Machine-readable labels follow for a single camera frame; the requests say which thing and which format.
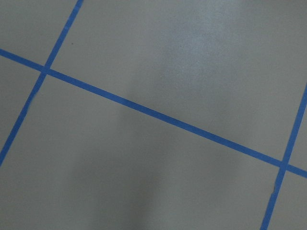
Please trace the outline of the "blue tape line lengthwise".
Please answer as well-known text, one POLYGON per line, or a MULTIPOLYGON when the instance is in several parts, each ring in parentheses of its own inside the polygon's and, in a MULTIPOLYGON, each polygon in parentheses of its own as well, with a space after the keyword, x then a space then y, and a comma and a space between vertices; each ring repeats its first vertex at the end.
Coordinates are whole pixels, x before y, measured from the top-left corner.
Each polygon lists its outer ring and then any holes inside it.
POLYGON ((20 111, 3 147, 2 147, 2 150, 0 152, 0 162, 3 163, 4 159, 6 158, 6 155, 8 153, 8 151, 10 150, 11 148, 11 145, 12 143, 14 142, 14 139, 20 129, 20 127, 22 126, 23 124, 23 121, 24 119, 26 118, 26 115, 28 113, 28 110, 30 108, 30 105, 33 101, 33 99, 35 98, 36 94, 39 92, 48 72, 51 70, 51 66, 72 26, 72 24, 74 23, 75 21, 75 18, 77 17, 79 11, 80 11, 80 8, 82 7, 82 4, 83 4, 83 1, 82 0, 78 0, 76 1, 69 17, 67 18, 66 20, 66 23, 63 27, 63 29, 61 30, 61 33, 59 35, 59 37, 57 38, 57 41, 56 43, 54 44, 45 64, 42 66, 42 65, 39 65, 33 61, 30 61, 28 59, 25 59, 21 56, 18 56, 14 53, 11 53, 9 51, 6 51, 4 49, 1 49, 0 50, 0 55, 2 57, 5 57, 7 59, 10 59, 14 62, 17 62, 19 64, 22 64, 22 65, 25 65, 27 67, 30 67, 32 69, 35 69, 35 70, 38 70, 40 72, 37 80, 35 81, 35 84, 29 94, 29 96, 27 97, 26 101, 25 101, 25 104, 24 106, 22 107, 22 110, 20 111))

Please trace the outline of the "blue tape line crosswise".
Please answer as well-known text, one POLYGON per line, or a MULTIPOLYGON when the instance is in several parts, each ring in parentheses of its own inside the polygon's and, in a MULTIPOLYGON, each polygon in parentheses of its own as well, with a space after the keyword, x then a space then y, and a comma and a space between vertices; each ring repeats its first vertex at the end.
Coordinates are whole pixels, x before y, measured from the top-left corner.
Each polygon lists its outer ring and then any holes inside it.
POLYGON ((160 113, 160 112, 158 112, 156 110, 153 110, 153 109, 150 109, 150 108, 145 107, 143 105, 140 105, 138 103, 132 102, 130 100, 127 100, 125 98, 122 98, 120 96, 117 96, 115 94, 107 92, 105 90, 102 90, 100 88, 97 88, 97 87, 95 87, 93 85, 87 84, 87 83, 85 83, 83 81, 80 81, 78 79, 75 79, 73 77, 65 75, 63 73, 60 73, 60 72, 57 72, 57 71, 51 69, 51 70, 47 71, 47 75, 50 75, 50 76, 52 76, 52 77, 54 77, 54 78, 56 78, 58 80, 61 80, 61 81, 65 82, 65 83, 68 83, 70 85, 76 86, 78 88, 81 88, 81 89, 83 89, 85 91, 94 93, 96 95, 102 96, 102 97, 104 97, 106 99, 109 99, 109 100, 111 100, 113 102, 116 102, 118 104, 121 104, 121 105, 126 106, 128 108, 131 108, 131 109, 136 110, 138 112, 141 112, 143 114, 149 115, 151 117, 154 117, 156 119, 159 119, 159 120, 164 121, 166 123, 169 123, 171 125, 179 127, 181 129, 184 129, 184 130, 186 130, 188 132, 191 132, 191 133, 196 134, 198 136, 201 136, 203 138, 209 139, 209 140, 211 140, 213 142, 216 142, 218 144, 221 144, 223 146, 226 146, 226 147, 229 147, 231 149, 237 150, 237 151, 239 151, 241 153, 244 153, 244 154, 249 155, 249 156, 251 156, 253 158, 256 158, 256 159, 261 160, 263 162, 266 162, 266 163, 269 163, 271 165, 274 165, 276 167, 280 167, 281 164, 282 164, 281 160, 278 160, 278 159, 273 158, 271 156, 265 155, 263 153, 255 151, 253 149, 250 149, 248 147, 245 147, 243 145, 240 145, 238 143, 235 143, 233 141, 225 139, 225 138, 223 138, 221 136, 218 136, 216 134, 213 134, 213 133, 210 133, 210 132, 205 131, 203 129, 200 129, 198 127, 192 126, 192 125, 190 125, 188 123, 185 123, 183 121, 177 120, 177 119, 172 118, 170 116, 167 116, 167 115, 165 115, 163 113, 160 113))

